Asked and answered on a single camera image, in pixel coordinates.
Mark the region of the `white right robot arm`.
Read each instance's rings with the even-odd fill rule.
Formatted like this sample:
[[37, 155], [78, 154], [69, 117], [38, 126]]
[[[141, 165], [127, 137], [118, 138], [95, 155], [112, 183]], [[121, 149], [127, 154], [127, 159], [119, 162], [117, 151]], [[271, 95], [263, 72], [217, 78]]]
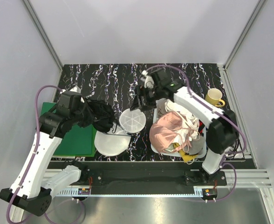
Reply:
[[147, 111], [157, 106], [156, 101], [169, 99], [173, 103], [188, 109], [208, 129], [206, 133], [207, 155], [202, 163], [200, 181], [210, 185], [216, 180], [216, 172], [223, 166], [225, 151], [238, 138], [240, 129], [236, 115], [211, 105], [193, 92], [189, 84], [181, 80], [172, 81], [162, 70], [142, 72], [143, 85], [135, 87], [135, 97], [130, 110]]

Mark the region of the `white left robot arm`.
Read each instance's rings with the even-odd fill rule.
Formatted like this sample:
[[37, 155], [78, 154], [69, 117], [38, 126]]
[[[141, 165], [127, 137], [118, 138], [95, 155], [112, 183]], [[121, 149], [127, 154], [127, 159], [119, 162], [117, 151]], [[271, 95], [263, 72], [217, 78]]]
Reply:
[[88, 121], [89, 112], [87, 102], [80, 93], [63, 92], [55, 109], [38, 118], [29, 155], [11, 187], [1, 189], [0, 199], [40, 217], [47, 211], [52, 199], [67, 186], [85, 184], [89, 171], [78, 161], [72, 161], [48, 181], [43, 181], [43, 177], [66, 133], [73, 126]]

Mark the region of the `white mesh laundry bag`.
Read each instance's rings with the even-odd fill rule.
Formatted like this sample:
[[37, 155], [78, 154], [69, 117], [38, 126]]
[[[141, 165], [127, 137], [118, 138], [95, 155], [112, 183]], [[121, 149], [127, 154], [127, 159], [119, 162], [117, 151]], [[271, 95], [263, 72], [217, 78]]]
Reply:
[[131, 135], [142, 131], [146, 124], [146, 116], [139, 109], [123, 111], [118, 124], [107, 133], [97, 131], [94, 145], [104, 156], [117, 156], [124, 152], [130, 144]]

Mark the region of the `black lace bra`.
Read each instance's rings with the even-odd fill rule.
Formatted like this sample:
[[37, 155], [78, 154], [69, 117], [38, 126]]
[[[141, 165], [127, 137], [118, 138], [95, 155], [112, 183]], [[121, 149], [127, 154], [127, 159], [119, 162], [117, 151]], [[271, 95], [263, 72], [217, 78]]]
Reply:
[[87, 103], [93, 116], [93, 127], [102, 133], [108, 133], [114, 125], [118, 124], [112, 106], [104, 100], [87, 98]]

